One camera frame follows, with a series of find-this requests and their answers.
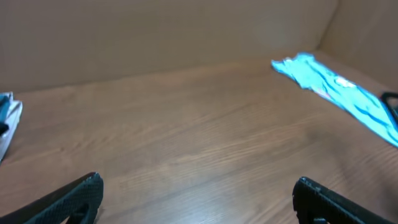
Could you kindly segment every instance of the cloth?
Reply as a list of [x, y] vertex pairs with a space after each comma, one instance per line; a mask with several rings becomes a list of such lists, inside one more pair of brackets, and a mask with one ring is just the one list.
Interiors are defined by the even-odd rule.
[[312, 54], [299, 53], [295, 58], [272, 61], [272, 67], [351, 113], [369, 129], [398, 147], [398, 131], [384, 104], [364, 88], [332, 72]]

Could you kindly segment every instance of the white patch on blue cloth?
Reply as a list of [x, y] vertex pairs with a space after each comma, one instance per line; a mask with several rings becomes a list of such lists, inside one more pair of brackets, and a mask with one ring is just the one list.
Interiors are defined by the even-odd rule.
[[312, 54], [299, 53], [293, 59], [272, 61], [272, 67], [351, 113], [369, 129], [398, 147], [398, 132], [383, 103], [360, 86], [332, 72]]

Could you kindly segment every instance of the wall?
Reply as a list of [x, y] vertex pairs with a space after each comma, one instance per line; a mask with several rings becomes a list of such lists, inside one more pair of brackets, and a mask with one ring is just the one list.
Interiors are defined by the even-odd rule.
[[321, 49], [398, 91], [398, 1], [342, 0]]
[[0, 91], [312, 50], [336, 0], [3, 0]]

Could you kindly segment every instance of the light blue towel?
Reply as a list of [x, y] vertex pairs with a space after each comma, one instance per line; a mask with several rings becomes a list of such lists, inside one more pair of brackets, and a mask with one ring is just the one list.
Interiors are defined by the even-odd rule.
[[383, 103], [360, 86], [332, 72], [312, 54], [272, 61], [275, 70], [295, 80], [303, 89], [313, 90], [323, 98], [350, 112], [356, 119], [398, 147], [398, 132]]

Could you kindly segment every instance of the beige partition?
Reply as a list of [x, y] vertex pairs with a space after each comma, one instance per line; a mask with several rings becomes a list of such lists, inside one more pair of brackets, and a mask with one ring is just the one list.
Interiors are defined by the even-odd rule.
[[398, 90], [398, 1], [342, 0], [321, 49]]
[[3, 0], [0, 91], [312, 50], [336, 0]]

